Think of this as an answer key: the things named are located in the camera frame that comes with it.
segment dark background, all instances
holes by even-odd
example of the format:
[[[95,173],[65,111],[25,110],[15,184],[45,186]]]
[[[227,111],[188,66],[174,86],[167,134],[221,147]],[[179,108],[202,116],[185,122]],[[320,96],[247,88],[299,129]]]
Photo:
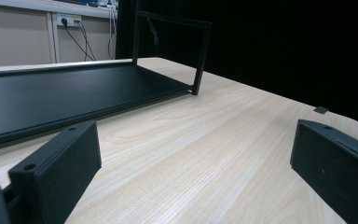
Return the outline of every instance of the dark background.
[[[175,12],[173,0],[142,3]],[[118,10],[117,59],[131,58],[134,1]],[[358,1],[184,0],[182,17],[213,23],[205,71],[358,120]],[[201,31],[152,22],[159,48],[145,22],[140,57],[195,66]]]

